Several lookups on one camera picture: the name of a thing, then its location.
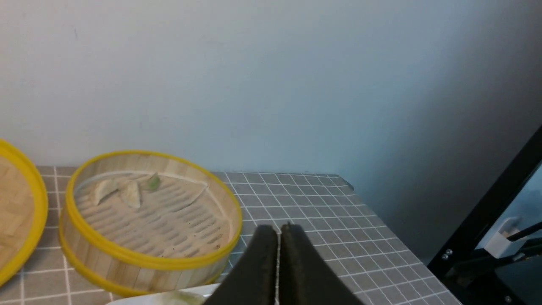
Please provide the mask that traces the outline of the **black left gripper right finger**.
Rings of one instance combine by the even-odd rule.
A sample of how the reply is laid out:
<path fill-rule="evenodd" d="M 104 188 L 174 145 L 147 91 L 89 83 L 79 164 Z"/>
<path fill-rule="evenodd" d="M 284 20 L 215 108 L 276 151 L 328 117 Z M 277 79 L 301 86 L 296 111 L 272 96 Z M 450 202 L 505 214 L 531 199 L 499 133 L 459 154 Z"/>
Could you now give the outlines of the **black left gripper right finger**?
<path fill-rule="evenodd" d="M 281 227 L 279 304 L 362 305 L 321 258 L 300 225 Z"/>

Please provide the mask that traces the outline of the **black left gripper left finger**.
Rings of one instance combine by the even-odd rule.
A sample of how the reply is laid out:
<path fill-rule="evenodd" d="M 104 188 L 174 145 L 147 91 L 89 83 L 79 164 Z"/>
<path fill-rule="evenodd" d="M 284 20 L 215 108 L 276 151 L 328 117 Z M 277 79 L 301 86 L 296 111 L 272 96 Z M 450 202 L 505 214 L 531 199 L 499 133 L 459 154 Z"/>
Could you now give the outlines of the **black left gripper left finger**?
<path fill-rule="evenodd" d="M 252 239 L 206 305 L 273 305 L 277 279 L 277 233 L 270 225 L 256 228 Z"/>

